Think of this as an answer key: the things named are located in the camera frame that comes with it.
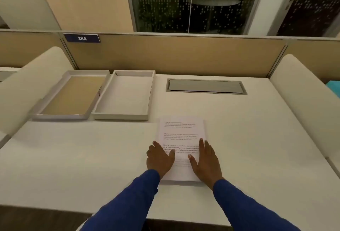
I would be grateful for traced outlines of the person's right hand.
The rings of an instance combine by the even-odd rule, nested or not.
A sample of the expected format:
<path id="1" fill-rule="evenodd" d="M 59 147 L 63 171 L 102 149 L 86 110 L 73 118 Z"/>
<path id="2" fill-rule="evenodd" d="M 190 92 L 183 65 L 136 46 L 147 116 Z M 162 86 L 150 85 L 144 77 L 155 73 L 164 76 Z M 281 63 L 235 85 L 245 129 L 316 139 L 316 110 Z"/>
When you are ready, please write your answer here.
<path id="1" fill-rule="evenodd" d="M 213 147 L 202 138 L 199 139 L 199 160 L 197 164 L 198 169 L 193 169 L 193 172 L 210 190 L 213 190 L 217 181 L 224 179 Z"/>

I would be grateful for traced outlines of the person's left hand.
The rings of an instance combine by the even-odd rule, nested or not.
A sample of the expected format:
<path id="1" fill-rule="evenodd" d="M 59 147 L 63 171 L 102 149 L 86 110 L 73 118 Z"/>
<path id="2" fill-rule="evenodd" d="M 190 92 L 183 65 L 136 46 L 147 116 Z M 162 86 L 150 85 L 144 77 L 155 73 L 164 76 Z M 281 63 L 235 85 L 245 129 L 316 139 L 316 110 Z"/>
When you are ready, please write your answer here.
<path id="1" fill-rule="evenodd" d="M 147 150 L 147 169 L 157 171 L 160 179 L 169 172 L 174 164 L 168 162 L 168 155 L 169 154 L 167 154 L 162 146 L 156 141 L 153 141 L 152 145 L 150 145 Z"/>

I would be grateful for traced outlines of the stack of printed white paper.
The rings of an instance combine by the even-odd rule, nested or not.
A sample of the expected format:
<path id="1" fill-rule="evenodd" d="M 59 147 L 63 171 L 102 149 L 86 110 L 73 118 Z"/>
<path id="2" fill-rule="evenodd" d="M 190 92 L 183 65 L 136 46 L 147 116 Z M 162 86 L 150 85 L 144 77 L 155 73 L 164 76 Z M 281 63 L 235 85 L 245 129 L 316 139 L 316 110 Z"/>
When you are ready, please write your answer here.
<path id="1" fill-rule="evenodd" d="M 192 116 L 164 116 L 159 119 L 158 140 L 169 154 L 175 150 L 175 161 L 162 181 L 169 183 L 199 183 L 194 174 L 188 155 L 199 160 L 199 140 L 205 140 L 203 119 Z"/>

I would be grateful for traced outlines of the person's right forearm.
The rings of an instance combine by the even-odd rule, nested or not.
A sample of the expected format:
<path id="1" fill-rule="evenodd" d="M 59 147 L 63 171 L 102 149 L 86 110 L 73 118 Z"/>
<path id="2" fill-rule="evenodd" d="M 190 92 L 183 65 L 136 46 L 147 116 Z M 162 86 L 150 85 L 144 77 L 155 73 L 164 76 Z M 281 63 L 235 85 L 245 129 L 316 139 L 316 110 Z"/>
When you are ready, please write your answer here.
<path id="1" fill-rule="evenodd" d="M 213 194 L 234 231 L 301 231 L 224 179 L 215 182 Z"/>

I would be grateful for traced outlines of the person's left forearm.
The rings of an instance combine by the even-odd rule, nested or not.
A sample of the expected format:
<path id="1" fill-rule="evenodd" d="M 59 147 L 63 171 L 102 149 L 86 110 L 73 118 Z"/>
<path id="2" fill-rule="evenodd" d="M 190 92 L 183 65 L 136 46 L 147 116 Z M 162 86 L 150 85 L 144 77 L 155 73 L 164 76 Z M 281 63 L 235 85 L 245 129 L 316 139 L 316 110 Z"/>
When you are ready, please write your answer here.
<path id="1" fill-rule="evenodd" d="M 159 182 L 156 170 L 145 171 L 88 218 L 79 231 L 142 231 Z"/>

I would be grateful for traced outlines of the white cardboard tray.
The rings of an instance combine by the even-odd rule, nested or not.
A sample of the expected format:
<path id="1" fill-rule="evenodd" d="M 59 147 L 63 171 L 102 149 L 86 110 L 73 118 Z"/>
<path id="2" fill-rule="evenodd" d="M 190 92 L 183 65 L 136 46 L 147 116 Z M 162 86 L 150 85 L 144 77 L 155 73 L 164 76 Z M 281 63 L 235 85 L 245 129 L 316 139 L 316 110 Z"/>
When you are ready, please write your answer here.
<path id="1" fill-rule="evenodd" d="M 91 116 L 95 120 L 147 121 L 155 70 L 115 70 Z"/>

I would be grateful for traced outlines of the beige desk partition panel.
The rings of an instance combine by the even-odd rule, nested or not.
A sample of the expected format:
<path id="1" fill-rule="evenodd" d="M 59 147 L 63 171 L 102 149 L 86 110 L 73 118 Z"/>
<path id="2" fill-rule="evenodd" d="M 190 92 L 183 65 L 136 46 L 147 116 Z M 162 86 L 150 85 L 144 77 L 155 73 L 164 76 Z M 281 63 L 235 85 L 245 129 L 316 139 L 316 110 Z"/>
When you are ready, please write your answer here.
<path id="1" fill-rule="evenodd" d="M 100 43 L 63 40 L 80 70 L 260 78 L 287 44 L 284 39 L 142 34 L 99 34 Z"/>

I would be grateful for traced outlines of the white tray with brown bottom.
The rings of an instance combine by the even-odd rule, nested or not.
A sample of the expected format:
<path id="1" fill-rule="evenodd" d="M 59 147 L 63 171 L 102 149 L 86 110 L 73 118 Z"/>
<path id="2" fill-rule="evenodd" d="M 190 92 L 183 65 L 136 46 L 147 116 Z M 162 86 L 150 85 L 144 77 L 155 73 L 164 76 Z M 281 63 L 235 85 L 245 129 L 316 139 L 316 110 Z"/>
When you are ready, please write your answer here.
<path id="1" fill-rule="evenodd" d="M 68 70 L 33 107 L 38 121 L 87 120 L 111 78 L 109 70 Z"/>

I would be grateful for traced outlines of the white rounded side divider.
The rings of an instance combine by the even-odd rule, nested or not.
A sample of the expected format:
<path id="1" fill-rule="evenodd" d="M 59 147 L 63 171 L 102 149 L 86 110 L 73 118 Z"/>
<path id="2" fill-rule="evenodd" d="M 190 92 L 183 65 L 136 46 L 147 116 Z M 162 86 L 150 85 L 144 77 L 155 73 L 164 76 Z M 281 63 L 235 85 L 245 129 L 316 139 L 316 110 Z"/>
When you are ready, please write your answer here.
<path id="1" fill-rule="evenodd" d="M 73 69 L 63 50 L 52 47 L 0 83 L 0 148 L 64 73 Z"/>
<path id="2" fill-rule="evenodd" d="M 340 179 L 340 98 L 292 54 L 270 82 Z"/>

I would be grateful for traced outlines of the dotted glass window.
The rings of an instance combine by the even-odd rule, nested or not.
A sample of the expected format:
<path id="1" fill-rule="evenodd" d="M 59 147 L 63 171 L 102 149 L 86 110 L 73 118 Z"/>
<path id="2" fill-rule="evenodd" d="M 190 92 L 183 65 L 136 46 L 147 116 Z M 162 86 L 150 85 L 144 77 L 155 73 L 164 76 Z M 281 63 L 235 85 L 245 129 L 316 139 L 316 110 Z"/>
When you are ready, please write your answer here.
<path id="1" fill-rule="evenodd" d="M 189 0 L 128 0 L 136 32 L 246 35 L 259 0 L 210 7 Z"/>

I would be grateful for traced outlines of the blue number sign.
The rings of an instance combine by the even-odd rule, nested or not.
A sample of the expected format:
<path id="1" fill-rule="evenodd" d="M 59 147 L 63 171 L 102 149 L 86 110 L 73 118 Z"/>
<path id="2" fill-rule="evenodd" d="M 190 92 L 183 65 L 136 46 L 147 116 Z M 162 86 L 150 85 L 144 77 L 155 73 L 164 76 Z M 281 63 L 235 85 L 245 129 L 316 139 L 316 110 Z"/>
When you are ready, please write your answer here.
<path id="1" fill-rule="evenodd" d="M 64 33 L 63 35 L 69 43 L 100 43 L 98 34 Z"/>

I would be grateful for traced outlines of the teal object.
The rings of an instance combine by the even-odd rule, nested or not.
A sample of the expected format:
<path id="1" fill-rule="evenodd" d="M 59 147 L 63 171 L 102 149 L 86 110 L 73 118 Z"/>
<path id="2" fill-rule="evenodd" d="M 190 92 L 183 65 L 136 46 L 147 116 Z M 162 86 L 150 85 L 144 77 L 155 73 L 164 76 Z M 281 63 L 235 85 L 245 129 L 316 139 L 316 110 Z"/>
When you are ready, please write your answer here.
<path id="1" fill-rule="evenodd" d="M 330 80 L 326 86 L 340 98 L 340 80 Z"/>

